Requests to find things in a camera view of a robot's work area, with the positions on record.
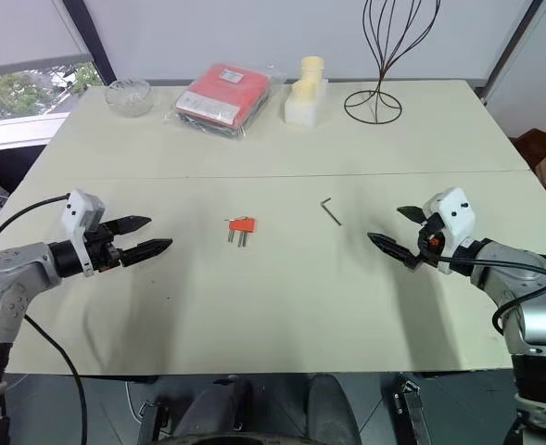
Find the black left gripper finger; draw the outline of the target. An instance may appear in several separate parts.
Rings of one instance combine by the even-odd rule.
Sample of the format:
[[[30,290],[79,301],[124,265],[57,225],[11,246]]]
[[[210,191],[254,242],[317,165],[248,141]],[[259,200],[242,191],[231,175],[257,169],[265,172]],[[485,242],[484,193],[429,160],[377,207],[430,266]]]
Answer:
[[[133,248],[120,250],[122,267],[129,267],[136,263],[149,260],[163,253],[172,244],[171,238],[155,238],[140,243]]]
[[[126,235],[137,231],[151,222],[152,220],[148,217],[130,215],[108,221],[106,222],[106,227],[113,235]]]

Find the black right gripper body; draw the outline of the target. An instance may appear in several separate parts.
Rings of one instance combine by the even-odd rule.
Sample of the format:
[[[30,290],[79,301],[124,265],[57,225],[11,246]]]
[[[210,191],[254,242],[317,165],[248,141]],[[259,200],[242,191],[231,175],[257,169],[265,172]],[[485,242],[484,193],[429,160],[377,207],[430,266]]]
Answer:
[[[438,214],[432,214],[430,217],[414,214],[413,221],[421,225],[417,238],[419,253],[415,257],[413,270],[416,271],[422,264],[438,268],[438,257],[441,256],[445,247],[443,234],[445,223]]]

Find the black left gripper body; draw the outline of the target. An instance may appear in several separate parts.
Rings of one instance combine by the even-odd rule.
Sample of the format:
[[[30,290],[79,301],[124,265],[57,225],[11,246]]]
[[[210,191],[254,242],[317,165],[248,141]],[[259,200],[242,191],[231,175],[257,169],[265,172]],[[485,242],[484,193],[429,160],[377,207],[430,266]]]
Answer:
[[[85,249],[95,272],[121,266],[121,252],[113,246],[114,237],[120,233],[117,222],[102,222],[95,231],[84,233]]]

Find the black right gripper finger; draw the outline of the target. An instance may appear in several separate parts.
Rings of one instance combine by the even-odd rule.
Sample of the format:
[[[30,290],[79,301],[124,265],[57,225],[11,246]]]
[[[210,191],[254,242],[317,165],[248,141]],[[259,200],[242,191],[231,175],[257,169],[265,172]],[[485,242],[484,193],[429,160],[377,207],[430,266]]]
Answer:
[[[397,212],[414,223],[423,224],[425,222],[425,214],[422,208],[416,206],[401,206],[397,208]]]
[[[413,255],[410,250],[387,235],[368,232],[367,236],[383,253],[399,261],[409,270],[416,270],[423,263],[422,255]]]

